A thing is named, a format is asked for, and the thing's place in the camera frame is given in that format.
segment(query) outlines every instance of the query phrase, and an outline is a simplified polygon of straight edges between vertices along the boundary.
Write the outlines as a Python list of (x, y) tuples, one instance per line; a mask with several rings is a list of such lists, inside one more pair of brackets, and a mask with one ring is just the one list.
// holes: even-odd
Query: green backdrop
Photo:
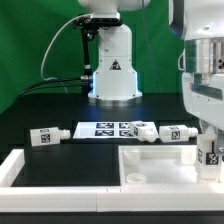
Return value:
[[(85, 10), (77, 0), (0, 0), (0, 112), (13, 103), (24, 88), (41, 81), (40, 65), (55, 33)], [(177, 58), (183, 42), (168, 28), (168, 0), (152, 0), (146, 8), (147, 31), (162, 93), (181, 92)], [(122, 12), (133, 32), (133, 67), (144, 93), (156, 93), (157, 85), (143, 25), (143, 12)], [(93, 68), (97, 67), (97, 41), (90, 43)], [(83, 71), (79, 29), (68, 27), (58, 38), (47, 60), (45, 76), (77, 77)]]

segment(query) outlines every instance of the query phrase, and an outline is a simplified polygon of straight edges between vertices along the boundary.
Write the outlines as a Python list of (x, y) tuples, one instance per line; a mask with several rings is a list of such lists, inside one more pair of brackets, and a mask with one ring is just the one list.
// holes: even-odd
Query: white plastic container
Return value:
[(185, 125), (159, 127), (159, 137), (162, 142), (186, 142), (196, 136), (198, 136), (198, 129), (188, 128)]
[(30, 130), (32, 146), (60, 144), (61, 140), (70, 136), (69, 130), (59, 130), (57, 127)]
[(154, 122), (133, 121), (130, 123), (130, 132), (141, 142), (154, 142), (159, 137)]

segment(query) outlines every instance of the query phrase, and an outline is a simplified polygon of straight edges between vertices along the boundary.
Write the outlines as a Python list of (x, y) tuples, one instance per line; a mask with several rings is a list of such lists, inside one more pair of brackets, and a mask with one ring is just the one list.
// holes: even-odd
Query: black cable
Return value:
[(158, 89), (158, 92), (161, 93), (160, 85), (159, 85), (159, 75), (158, 75), (158, 71), (156, 68), (155, 58), (154, 58), (154, 55), (152, 52), (151, 44), (149, 42), (148, 29), (147, 29), (147, 16), (146, 16), (144, 0), (142, 0), (142, 9), (143, 9), (144, 32), (145, 32), (146, 42), (147, 42), (147, 46), (148, 46), (148, 50), (149, 50), (149, 56), (152, 61), (152, 66), (153, 66), (153, 70), (154, 70), (154, 76), (156, 79), (157, 89)]
[(76, 80), (78, 81), (78, 80), (80, 80), (80, 78), (77, 77), (77, 78), (53, 79), (53, 80), (48, 80), (48, 81), (42, 81), (42, 82), (38, 82), (36, 84), (33, 84), (33, 85), (27, 87), (25, 90), (29, 90), (29, 89), (36, 88), (38, 86), (48, 85), (48, 84), (57, 83), (57, 82), (64, 83), (64, 82), (71, 82), (71, 81), (76, 81)]
[(21, 98), (23, 95), (32, 92), (32, 91), (36, 91), (36, 90), (41, 90), (41, 89), (52, 89), (52, 88), (69, 88), (69, 87), (82, 87), (83, 85), (64, 85), (64, 86), (45, 86), (45, 87), (38, 87), (38, 88), (32, 88), (32, 89), (26, 89), (23, 92), (21, 92), (15, 99), (15, 101), (17, 101), (19, 98)]

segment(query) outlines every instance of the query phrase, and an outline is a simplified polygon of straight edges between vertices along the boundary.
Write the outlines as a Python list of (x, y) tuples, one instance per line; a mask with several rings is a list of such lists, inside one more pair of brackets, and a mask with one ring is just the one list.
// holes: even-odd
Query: warning label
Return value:
[(119, 65), (117, 60), (115, 60), (114, 63), (111, 65), (110, 70), (121, 70), (121, 66)]

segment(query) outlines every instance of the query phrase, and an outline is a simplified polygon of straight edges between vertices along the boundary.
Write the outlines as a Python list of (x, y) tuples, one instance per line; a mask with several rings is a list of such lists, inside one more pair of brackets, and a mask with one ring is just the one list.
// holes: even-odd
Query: cable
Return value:
[(60, 82), (60, 83), (63, 83), (63, 84), (64, 84), (64, 82), (71, 82), (71, 81), (78, 81), (78, 80), (80, 80), (80, 78), (69, 78), (69, 79), (54, 79), (54, 80), (48, 80), (48, 81), (43, 81), (43, 82), (38, 82), (38, 83), (36, 83), (36, 84), (33, 84), (33, 85), (27, 87), (25, 90), (28, 90), (28, 89), (34, 89), (34, 88), (36, 88), (36, 87), (38, 87), (38, 86), (48, 85), (48, 84), (52, 84), (52, 83), (58, 83), (58, 82)]
[(146, 17), (144, 0), (142, 0), (142, 10), (143, 10), (144, 32), (145, 32), (145, 38), (146, 38), (146, 42), (147, 42), (147, 46), (148, 46), (148, 50), (149, 50), (149, 56), (152, 61), (152, 66), (153, 66), (153, 70), (154, 70), (154, 76), (156, 79), (157, 89), (158, 89), (158, 92), (161, 93), (160, 84), (159, 84), (159, 76), (158, 76), (158, 71), (157, 71), (157, 67), (156, 67), (156, 63), (155, 63), (155, 58), (154, 58), (154, 55), (152, 52), (151, 44), (149, 42), (148, 29), (147, 29), (147, 17)]
[(21, 92), (15, 99), (17, 101), (19, 98), (21, 98), (23, 95), (31, 92), (31, 91), (36, 91), (36, 90), (41, 90), (41, 89), (52, 89), (52, 88), (70, 88), (70, 87), (82, 87), (83, 85), (65, 85), (65, 86), (45, 86), (45, 87), (38, 87), (38, 88), (32, 88), (32, 89), (26, 89), (23, 92)]
[(44, 81), (56, 80), (56, 79), (57, 79), (57, 78), (55, 78), (55, 77), (45, 78), (45, 77), (44, 77), (44, 67), (45, 67), (45, 62), (46, 62), (46, 59), (47, 59), (47, 57), (48, 57), (48, 54), (49, 54), (49, 52), (50, 52), (50, 50), (51, 50), (51, 47), (52, 47), (52, 45), (54, 44), (54, 42), (55, 42), (55, 40), (57, 39), (57, 37), (59, 36), (59, 34), (60, 34), (60, 33), (61, 33), (61, 32), (62, 32), (68, 25), (70, 25), (70, 23), (72, 23), (74, 20), (76, 20), (76, 19), (80, 19), (80, 18), (83, 18), (83, 17), (87, 17), (87, 18), (88, 18), (89, 16), (90, 16), (90, 14), (85, 14), (85, 15), (77, 16), (77, 17), (75, 17), (75, 18), (69, 20), (69, 21), (68, 21), (64, 26), (62, 26), (61, 29), (55, 34), (54, 38), (52, 39), (50, 45), (49, 45), (48, 48), (47, 48), (47, 51), (46, 51), (46, 53), (45, 53), (45, 55), (44, 55), (44, 57), (43, 57), (43, 61), (42, 61), (42, 64), (41, 64), (40, 74), (41, 74), (41, 78), (42, 78)]

